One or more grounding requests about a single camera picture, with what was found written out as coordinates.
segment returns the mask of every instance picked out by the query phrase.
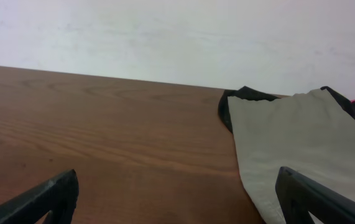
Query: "garment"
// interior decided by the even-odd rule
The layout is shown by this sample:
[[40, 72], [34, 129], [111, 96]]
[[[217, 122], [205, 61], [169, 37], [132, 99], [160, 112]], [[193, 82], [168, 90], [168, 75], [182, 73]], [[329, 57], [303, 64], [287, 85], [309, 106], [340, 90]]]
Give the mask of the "garment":
[[355, 202], [355, 120], [328, 90], [273, 101], [228, 97], [242, 184], [267, 224], [285, 223], [275, 193], [288, 166]]
[[[347, 98], [340, 95], [338, 92], [334, 91], [328, 86], [321, 87], [321, 90], [328, 90], [328, 92], [332, 95], [332, 97], [336, 100], [336, 102], [338, 102], [340, 107], [345, 112], [347, 112], [352, 118], [355, 119], [355, 102], [350, 102]], [[275, 99], [279, 99], [279, 97], [262, 93], [257, 90], [253, 90], [247, 86], [244, 86], [239, 90], [225, 90], [219, 101], [218, 114], [220, 120], [231, 132], [233, 131], [233, 128], [231, 125], [231, 118], [229, 114], [229, 106], [227, 100], [227, 97], [229, 96], [236, 96], [240, 99], [253, 100], [253, 101], [259, 101], [259, 100], [273, 101]]]

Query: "tabletop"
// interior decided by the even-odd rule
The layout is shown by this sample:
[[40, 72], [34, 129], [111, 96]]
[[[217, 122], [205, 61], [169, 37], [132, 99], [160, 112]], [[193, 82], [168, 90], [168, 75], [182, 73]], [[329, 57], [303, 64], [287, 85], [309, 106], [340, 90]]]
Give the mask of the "tabletop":
[[261, 223], [222, 93], [0, 67], [0, 204], [75, 169], [72, 223]]

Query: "white wall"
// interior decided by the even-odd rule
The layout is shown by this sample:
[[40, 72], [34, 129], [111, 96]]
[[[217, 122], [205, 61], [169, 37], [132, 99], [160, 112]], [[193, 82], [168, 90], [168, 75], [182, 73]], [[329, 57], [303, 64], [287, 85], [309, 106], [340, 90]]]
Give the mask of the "white wall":
[[355, 99], [355, 0], [0, 0], [0, 65]]

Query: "gray cloth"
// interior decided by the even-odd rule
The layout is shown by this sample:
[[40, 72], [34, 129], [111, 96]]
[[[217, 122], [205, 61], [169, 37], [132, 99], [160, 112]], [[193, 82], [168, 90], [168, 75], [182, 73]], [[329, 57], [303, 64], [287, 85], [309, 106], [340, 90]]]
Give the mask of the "gray cloth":
[[267, 224], [285, 223], [275, 193], [281, 166], [355, 201], [355, 120], [329, 92], [228, 104], [241, 180]]

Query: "black fabric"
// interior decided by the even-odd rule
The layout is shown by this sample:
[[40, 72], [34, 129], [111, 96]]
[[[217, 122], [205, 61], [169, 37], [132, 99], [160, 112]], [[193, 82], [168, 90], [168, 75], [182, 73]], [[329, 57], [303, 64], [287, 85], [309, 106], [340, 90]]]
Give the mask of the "black fabric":
[[[321, 90], [327, 90], [336, 102], [342, 107], [342, 109], [347, 112], [351, 117], [355, 119], [355, 102], [351, 102], [346, 97], [340, 95], [338, 92], [334, 91], [328, 86], [321, 87]], [[230, 132], [233, 132], [233, 126], [231, 124], [231, 117], [229, 115], [228, 99], [229, 96], [236, 96], [240, 99], [245, 100], [268, 100], [273, 101], [279, 99], [274, 95], [263, 93], [257, 90], [253, 90], [247, 86], [242, 87], [239, 90], [225, 90], [219, 101], [218, 114], [220, 120], [228, 128]]]

